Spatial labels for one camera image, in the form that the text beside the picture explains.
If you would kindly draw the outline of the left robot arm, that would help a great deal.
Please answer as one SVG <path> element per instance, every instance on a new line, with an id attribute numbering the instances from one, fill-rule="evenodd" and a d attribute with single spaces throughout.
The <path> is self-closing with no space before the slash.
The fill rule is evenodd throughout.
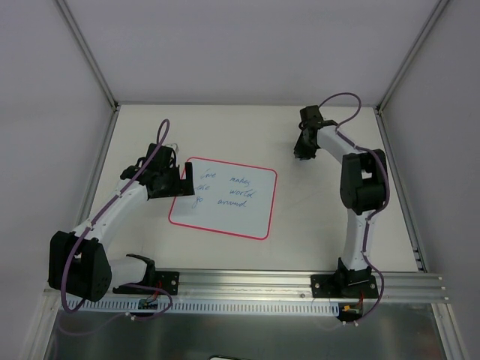
<path id="1" fill-rule="evenodd" d="M 119 176 L 110 198 L 97 214 L 70 232 L 58 231 L 49 243 L 48 284 L 51 288 L 97 302 L 108 290 L 153 293 L 161 284 L 155 262 L 128 254 L 110 260 L 107 250 L 123 221 L 149 200 L 194 195 L 194 166 L 181 169 L 176 151 L 150 144 L 146 156 Z"/>

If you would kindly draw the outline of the pink framed whiteboard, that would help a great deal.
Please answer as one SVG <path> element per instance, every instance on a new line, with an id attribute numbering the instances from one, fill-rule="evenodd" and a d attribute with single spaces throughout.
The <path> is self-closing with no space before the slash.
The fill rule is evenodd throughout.
<path id="1" fill-rule="evenodd" d="M 188 161 L 194 195 L 173 200 L 171 224 L 259 241 L 269 237 L 278 182 L 274 169 L 204 157 Z"/>

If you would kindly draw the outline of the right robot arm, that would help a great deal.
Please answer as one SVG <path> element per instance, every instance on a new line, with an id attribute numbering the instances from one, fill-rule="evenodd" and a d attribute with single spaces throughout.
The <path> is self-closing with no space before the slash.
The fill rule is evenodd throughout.
<path id="1" fill-rule="evenodd" d="M 294 147 L 295 158 L 314 159 L 327 151 L 341 165 L 340 199 L 347 210 L 346 241 L 337 269 L 330 275 L 310 278 L 315 298 L 367 298 L 379 296 L 368 259 L 377 215 L 388 205 L 390 187 L 383 150 L 357 145 L 340 132 L 340 125 L 325 120 L 318 106 L 300 110 L 301 133 Z"/>

